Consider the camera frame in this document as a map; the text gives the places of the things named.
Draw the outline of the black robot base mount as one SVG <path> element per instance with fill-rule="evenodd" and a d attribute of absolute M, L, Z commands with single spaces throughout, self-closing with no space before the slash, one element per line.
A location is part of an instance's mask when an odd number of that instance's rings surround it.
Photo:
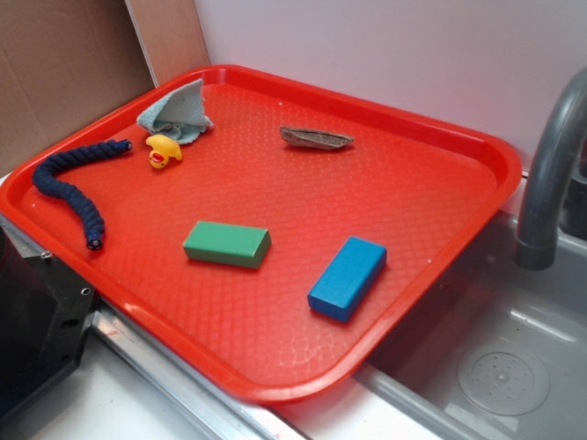
<path fill-rule="evenodd" d="M 1 424 L 75 371 L 97 295 L 56 256 L 22 256 L 1 232 Z"/>

